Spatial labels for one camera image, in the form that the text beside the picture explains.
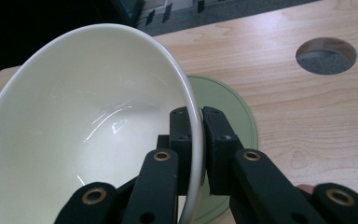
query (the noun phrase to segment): circular cutout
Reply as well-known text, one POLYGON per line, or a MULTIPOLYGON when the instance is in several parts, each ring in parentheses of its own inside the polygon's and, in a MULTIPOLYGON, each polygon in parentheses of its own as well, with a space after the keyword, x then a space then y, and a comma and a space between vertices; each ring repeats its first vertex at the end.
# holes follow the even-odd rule
POLYGON ((243 153, 243 157, 248 161, 258 161, 261 156, 258 153, 247 151, 243 153))
POLYGON ((348 42, 332 37, 307 41, 296 52, 298 64, 318 75, 335 75, 356 62, 356 49, 348 42))
POLYGON ((328 189, 326 191, 327 197, 338 204, 344 206, 354 206, 355 200, 354 198, 347 192, 341 189, 328 189))
POLYGON ((171 157, 170 153, 163 152, 163 151, 157 152, 156 154, 154 154, 154 159, 156 161, 167 161, 170 159, 170 157, 171 157))
POLYGON ((100 203, 106 198, 106 190, 104 188, 94 188, 83 194, 82 202, 84 204, 92 205, 100 203))

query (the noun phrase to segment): wood grain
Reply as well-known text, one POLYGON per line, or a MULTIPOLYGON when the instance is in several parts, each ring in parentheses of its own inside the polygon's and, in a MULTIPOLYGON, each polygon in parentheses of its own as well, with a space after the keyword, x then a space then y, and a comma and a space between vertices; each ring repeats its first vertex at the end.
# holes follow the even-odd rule
MULTIPOLYGON (((156 36, 188 74, 217 78, 251 107, 259 149, 294 185, 358 192, 358 0, 325 0, 156 36), (296 50, 317 37, 357 50, 350 70, 314 75, 296 50)), ((0 73, 0 90, 17 68, 0 73)), ((213 223, 234 223, 229 211, 213 223)))

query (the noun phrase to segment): black bracket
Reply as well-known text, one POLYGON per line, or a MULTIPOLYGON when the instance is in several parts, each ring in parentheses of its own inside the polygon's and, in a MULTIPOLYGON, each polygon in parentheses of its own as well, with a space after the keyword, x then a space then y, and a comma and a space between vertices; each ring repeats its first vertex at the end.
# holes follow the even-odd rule
MULTIPOLYGON (((294 187, 269 157, 243 148, 225 114, 202 109, 207 174, 214 195, 230 196, 237 223, 358 223, 358 194, 327 183, 312 194, 294 187)), ((186 195, 191 131, 185 107, 170 114, 170 134, 159 135, 140 174, 115 189, 91 183, 59 213, 62 223, 176 223, 177 197, 186 195)))

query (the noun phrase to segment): white bowl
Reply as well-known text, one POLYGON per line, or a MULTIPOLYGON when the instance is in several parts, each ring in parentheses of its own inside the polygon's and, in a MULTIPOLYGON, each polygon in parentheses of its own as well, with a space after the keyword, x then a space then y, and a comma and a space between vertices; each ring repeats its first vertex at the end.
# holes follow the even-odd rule
POLYGON ((134 178, 181 106, 193 137, 189 222, 203 173, 194 99, 178 63, 140 31, 99 24, 51 41, 0 93, 0 223, 53 223, 83 185, 134 178))

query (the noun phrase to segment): bowl rim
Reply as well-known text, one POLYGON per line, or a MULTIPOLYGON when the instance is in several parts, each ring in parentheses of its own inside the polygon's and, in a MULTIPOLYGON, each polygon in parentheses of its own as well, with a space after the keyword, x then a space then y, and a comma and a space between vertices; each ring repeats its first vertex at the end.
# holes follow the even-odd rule
POLYGON ((67 32, 48 42, 44 47, 39 49, 20 67, 20 69, 8 81, 6 86, 1 90, 0 102, 1 99, 5 96, 6 92, 13 85, 13 83, 19 79, 19 76, 22 73, 24 67, 26 67, 28 63, 30 63, 34 58, 36 58, 40 52, 43 52, 51 45, 61 41, 61 39, 66 38, 69 35, 74 35, 76 33, 81 33, 85 31, 95 31, 98 29, 118 29, 121 31, 129 32, 133 35, 140 36, 143 40, 147 41, 149 44, 154 46, 162 53, 162 55, 171 63, 172 69, 175 70, 176 75, 181 81, 181 86, 185 94, 186 107, 190 119, 190 128, 192 134, 192 159, 186 202, 182 215, 180 216, 179 223, 190 223, 194 220, 195 215, 197 214, 197 208, 200 203, 201 186, 203 184, 205 176, 205 152, 203 146, 204 135, 202 128, 202 120, 200 118, 200 111, 196 102, 195 94, 192 90, 191 84, 185 72, 182 70, 180 64, 173 58, 173 56, 154 37, 130 26, 113 23, 92 24, 67 32))

